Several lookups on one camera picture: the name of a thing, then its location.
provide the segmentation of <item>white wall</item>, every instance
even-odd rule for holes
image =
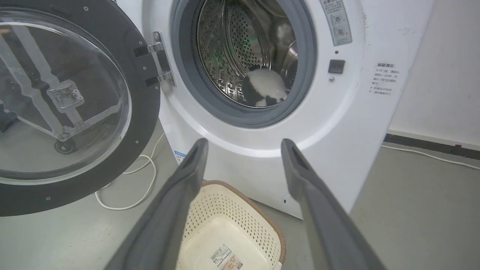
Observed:
[[[480,150],[480,0],[437,0],[390,132]]]

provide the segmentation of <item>door hinge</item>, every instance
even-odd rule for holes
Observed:
[[[167,52],[165,51],[162,35],[158,31],[153,32],[152,35],[155,43],[147,46],[147,49],[149,53],[156,55],[154,60],[157,69],[159,69],[158,80],[160,82],[167,81],[169,85],[175,86],[175,80],[173,78],[172,69],[170,68]]]

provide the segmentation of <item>front-loading washing machine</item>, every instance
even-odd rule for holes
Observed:
[[[19,121],[0,135],[0,203],[9,206],[0,214],[103,187],[160,117],[179,162],[205,137],[205,179],[301,217],[281,140],[296,142],[350,211],[434,0],[0,2],[0,113]],[[268,92],[274,78],[281,97]],[[75,151],[61,153],[71,141]]]

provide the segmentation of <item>washing machine door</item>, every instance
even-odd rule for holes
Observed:
[[[157,122],[158,71],[111,0],[0,0],[0,216],[105,186]]]

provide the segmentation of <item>plastic basket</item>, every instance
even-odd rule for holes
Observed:
[[[255,203],[205,181],[190,204],[177,270],[279,270],[285,254],[282,232]]]

